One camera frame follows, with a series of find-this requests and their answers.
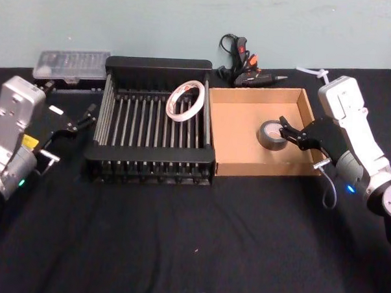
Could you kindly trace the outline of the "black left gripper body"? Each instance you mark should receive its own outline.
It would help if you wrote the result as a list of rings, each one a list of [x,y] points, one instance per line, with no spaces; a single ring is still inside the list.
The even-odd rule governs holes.
[[[23,146],[38,153],[58,139],[74,139],[77,135],[73,129],[75,126],[64,110],[46,102],[24,131]]]

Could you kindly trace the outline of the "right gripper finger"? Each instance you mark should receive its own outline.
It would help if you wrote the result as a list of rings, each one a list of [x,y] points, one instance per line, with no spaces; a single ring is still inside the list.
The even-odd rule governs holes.
[[[280,135],[282,138],[296,146],[303,146],[304,132],[294,128],[281,128]]]
[[[284,116],[279,117],[281,135],[301,135],[302,132],[293,128]]]

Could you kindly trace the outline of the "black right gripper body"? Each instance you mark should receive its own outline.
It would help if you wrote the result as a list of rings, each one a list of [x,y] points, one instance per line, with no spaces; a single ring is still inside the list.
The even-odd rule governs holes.
[[[332,161],[338,161],[348,149],[340,128],[330,117],[320,117],[306,126],[297,142],[300,150],[320,150]]]

